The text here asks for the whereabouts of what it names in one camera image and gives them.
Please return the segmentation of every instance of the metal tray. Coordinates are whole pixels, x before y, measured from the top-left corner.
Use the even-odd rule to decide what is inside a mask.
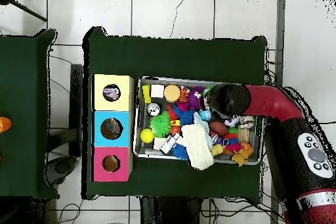
[[[222,84],[221,82],[210,82],[210,81],[196,81],[196,80],[185,80],[185,79],[174,79],[174,78],[155,78],[155,77],[142,77],[137,80],[136,86],[136,112],[135,112],[135,129],[134,129],[134,139],[133,139],[133,152],[139,158],[165,158],[165,159],[174,159],[179,160],[178,158],[174,157],[173,154],[170,152],[168,155],[164,156],[160,154],[160,151],[157,151],[153,154],[145,153],[146,149],[153,149],[153,143],[146,144],[143,143],[140,139],[140,133],[144,128],[150,127],[150,120],[146,115],[146,109],[148,104],[144,103],[144,97],[142,94],[141,87],[143,85],[148,84],[160,84],[160,85],[169,85],[174,84],[177,86],[185,86],[189,89],[195,86],[204,86],[207,87],[209,85],[218,85]],[[166,109],[167,102],[164,98],[152,98],[152,102],[158,103],[162,110]],[[249,144],[252,146],[253,153],[249,157],[248,163],[246,165],[256,165],[261,161],[262,158],[262,151],[261,145],[263,144],[263,135],[261,135],[264,131],[264,119],[260,117],[255,117],[255,126],[252,127],[250,130],[249,136]],[[228,154],[219,154],[214,157],[215,162],[220,163],[229,163],[234,164],[235,162],[230,160],[230,155]]]

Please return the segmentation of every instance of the green spiky ball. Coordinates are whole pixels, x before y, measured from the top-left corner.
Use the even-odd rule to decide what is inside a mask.
[[[164,111],[162,115],[157,115],[150,119],[150,128],[154,136],[157,138],[165,138],[171,131],[171,119],[168,111]]]

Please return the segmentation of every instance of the red ball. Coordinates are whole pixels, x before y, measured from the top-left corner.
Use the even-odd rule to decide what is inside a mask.
[[[220,121],[211,122],[209,124],[209,127],[213,132],[218,133],[219,135],[226,135],[228,133],[227,126]]]
[[[171,135],[173,135],[174,133],[181,133],[181,129],[178,125],[173,125],[171,127]]]

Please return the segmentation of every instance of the circular hole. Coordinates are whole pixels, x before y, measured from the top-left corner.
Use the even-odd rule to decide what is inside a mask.
[[[117,101],[120,98],[120,89],[117,85],[111,84],[107,85],[103,90],[102,90],[102,95],[107,101]]]
[[[115,118],[104,120],[100,126],[102,136],[109,140],[119,138],[122,131],[123,127],[121,123]]]
[[[120,168],[120,160],[116,156],[105,156],[102,160],[102,167],[107,172],[115,172]]]

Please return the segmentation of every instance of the yellow cube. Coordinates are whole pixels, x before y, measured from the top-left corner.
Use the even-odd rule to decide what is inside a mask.
[[[91,102],[97,111],[130,111],[134,105],[134,80],[129,76],[94,74]]]

